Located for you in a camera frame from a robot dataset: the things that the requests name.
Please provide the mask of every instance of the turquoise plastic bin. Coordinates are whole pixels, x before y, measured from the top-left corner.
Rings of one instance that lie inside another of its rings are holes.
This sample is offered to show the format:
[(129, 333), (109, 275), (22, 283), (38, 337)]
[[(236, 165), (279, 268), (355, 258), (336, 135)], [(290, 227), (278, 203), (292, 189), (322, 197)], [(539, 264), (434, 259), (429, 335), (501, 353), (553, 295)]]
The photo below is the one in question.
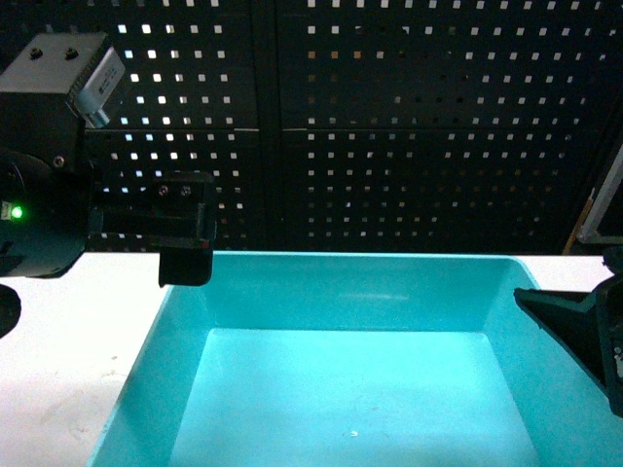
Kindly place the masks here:
[(503, 257), (217, 254), (173, 287), (103, 466), (623, 466), (623, 419)]

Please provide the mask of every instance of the pegboard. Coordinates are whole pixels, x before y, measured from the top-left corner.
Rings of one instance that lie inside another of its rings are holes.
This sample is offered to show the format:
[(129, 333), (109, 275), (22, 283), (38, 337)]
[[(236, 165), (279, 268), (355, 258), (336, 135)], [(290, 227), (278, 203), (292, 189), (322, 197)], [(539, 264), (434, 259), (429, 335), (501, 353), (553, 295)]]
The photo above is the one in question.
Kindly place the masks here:
[(622, 25), (597, 0), (14, 1), (0, 67), (108, 32), (129, 92), (87, 135), (103, 189), (210, 171), (218, 248), (559, 253), (618, 149)]

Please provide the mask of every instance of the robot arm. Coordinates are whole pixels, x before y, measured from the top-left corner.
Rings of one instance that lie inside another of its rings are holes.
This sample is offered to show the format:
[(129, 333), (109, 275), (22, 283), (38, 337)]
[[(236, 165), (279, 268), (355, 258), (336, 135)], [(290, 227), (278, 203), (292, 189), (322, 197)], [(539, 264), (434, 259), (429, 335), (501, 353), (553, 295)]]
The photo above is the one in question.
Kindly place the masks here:
[[(0, 277), (61, 277), (91, 235), (110, 233), (148, 239), (161, 286), (210, 279), (212, 177), (164, 173), (142, 193), (111, 198), (83, 152), (85, 128), (107, 125), (120, 105), (124, 72), (104, 33), (40, 34), (0, 76)], [(12, 292), (0, 289), (0, 337), (17, 324)]]

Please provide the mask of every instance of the white tabletop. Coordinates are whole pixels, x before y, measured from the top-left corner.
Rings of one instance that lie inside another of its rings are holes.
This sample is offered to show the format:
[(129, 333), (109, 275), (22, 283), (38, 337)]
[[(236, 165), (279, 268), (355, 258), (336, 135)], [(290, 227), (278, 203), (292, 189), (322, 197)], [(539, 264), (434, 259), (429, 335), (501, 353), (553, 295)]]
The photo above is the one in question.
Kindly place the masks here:
[[(590, 291), (597, 257), (522, 257), (543, 289)], [(59, 280), (1, 279), (22, 301), (0, 340), (0, 467), (81, 466), (166, 289), (157, 255), (88, 254)]]

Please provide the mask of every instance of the black mount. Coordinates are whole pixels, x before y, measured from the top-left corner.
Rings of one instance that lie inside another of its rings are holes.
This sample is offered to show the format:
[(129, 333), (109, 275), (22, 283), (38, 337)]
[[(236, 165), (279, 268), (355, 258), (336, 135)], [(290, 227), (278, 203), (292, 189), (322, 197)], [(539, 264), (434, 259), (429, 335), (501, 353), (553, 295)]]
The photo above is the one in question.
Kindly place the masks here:
[(623, 247), (604, 252), (614, 276), (591, 293), (515, 290), (519, 307), (554, 338), (623, 417)]

